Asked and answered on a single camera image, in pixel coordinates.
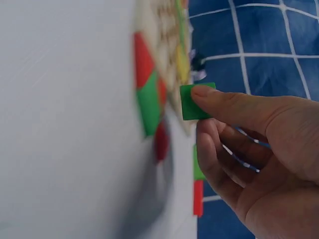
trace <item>green square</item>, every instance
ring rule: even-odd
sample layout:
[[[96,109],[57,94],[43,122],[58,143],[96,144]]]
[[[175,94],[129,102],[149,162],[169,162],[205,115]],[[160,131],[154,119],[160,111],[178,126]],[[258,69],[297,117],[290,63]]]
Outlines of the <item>green square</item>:
[[[161,106],[157,90],[158,76],[153,72],[146,84],[137,90],[145,135],[154,135],[160,122]]]
[[[180,97],[181,97],[181,108],[183,113],[183,120],[203,120],[212,118],[208,113],[204,112],[191,98],[190,92],[194,86],[205,85],[216,88],[215,83],[204,83],[204,84],[194,84],[185,85],[179,87]]]
[[[194,174],[194,181],[204,180],[205,176],[202,173],[202,171],[200,170],[199,165],[198,165],[198,161],[197,161],[197,146],[196,146],[196,144],[194,145],[194,148],[193,148],[193,161],[194,161],[194,173],[193,173]]]

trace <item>hand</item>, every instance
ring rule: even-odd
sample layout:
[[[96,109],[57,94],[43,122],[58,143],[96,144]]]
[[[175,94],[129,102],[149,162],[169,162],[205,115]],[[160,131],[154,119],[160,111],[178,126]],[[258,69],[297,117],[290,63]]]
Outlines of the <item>hand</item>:
[[[199,166],[240,221],[258,239],[319,239],[319,103],[207,86],[194,87],[192,98],[215,118],[197,124]]]

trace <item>blue square pattern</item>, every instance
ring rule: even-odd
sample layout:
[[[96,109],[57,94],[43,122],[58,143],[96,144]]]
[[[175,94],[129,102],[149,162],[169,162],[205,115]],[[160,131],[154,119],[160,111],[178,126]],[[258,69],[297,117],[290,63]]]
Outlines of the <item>blue square pattern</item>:
[[[204,215],[197,221],[199,239],[255,239],[223,201],[204,203]]]
[[[239,52],[230,10],[190,21],[194,27],[193,48],[205,57]]]
[[[237,9],[244,52],[291,54],[282,11],[274,7]]]
[[[235,6],[240,6],[249,3],[279,4],[279,0],[234,0]]]
[[[228,0],[190,0],[188,4],[189,15],[229,8]]]
[[[290,32],[297,55],[319,55],[318,20],[287,11]]]
[[[247,57],[246,67],[253,95],[306,97],[292,58]]]
[[[206,72],[200,83],[215,82],[223,92],[246,92],[239,57],[206,61]]]
[[[299,59],[311,99],[319,101],[319,59]]]
[[[284,0],[286,6],[317,16],[315,0]]]

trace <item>blue grid fabric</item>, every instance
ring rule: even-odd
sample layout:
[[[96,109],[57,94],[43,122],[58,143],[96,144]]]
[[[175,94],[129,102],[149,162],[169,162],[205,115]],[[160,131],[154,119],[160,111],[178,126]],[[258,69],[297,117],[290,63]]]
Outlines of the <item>blue grid fabric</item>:
[[[189,0],[193,49],[224,92],[319,101],[319,0]],[[198,239],[254,239],[206,183]]]

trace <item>green square tile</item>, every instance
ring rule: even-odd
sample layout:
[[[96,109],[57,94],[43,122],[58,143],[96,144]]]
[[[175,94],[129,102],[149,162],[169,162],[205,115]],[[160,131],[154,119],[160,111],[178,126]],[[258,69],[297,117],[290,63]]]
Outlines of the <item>green square tile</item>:
[[[197,161],[197,146],[196,146],[196,144],[194,145],[194,148],[193,148],[193,162],[194,162],[194,173],[193,173],[194,174],[194,181],[204,180],[205,176],[202,173],[202,171],[200,170],[199,165],[198,165],[198,161]]]
[[[193,99],[191,98],[190,92],[194,86],[198,85],[206,85],[213,88],[216,88],[215,83],[204,83],[204,84],[194,84],[194,85],[186,85],[180,86],[179,92],[181,97],[181,108],[183,113],[184,120],[203,120],[212,118],[209,114],[204,112],[200,107],[195,104]]]

